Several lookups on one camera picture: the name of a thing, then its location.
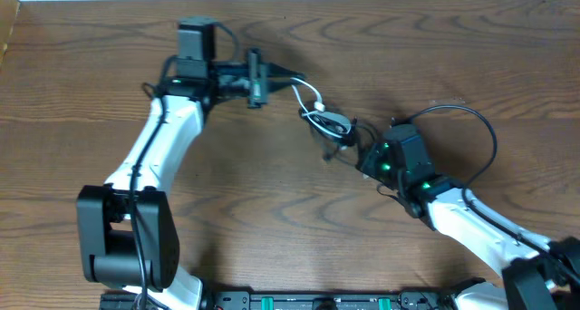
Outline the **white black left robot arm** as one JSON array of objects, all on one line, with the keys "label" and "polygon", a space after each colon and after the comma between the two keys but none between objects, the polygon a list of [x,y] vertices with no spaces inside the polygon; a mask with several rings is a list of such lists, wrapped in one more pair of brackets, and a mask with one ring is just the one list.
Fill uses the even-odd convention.
[{"label": "white black left robot arm", "polygon": [[203,284],[179,264],[179,237],[169,193],[190,144],[218,104],[245,99],[251,109],[303,74],[263,60],[250,48],[244,60],[216,58],[220,22],[183,18],[178,51],[155,84],[141,88],[150,114],[121,165],[100,186],[84,186],[76,200],[85,279],[135,295],[129,309],[199,309]]}]

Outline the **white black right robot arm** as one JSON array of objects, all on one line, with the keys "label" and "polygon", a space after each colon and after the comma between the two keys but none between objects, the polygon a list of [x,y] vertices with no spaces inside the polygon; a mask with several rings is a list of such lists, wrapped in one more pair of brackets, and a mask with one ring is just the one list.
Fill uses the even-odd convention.
[{"label": "white black right robot arm", "polygon": [[579,241],[554,241],[514,223],[466,184],[440,173],[412,124],[391,127],[356,168],[396,192],[412,217],[450,237],[488,265],[501,287],[472,279],[440,298],[449,309],[576,309]]}]

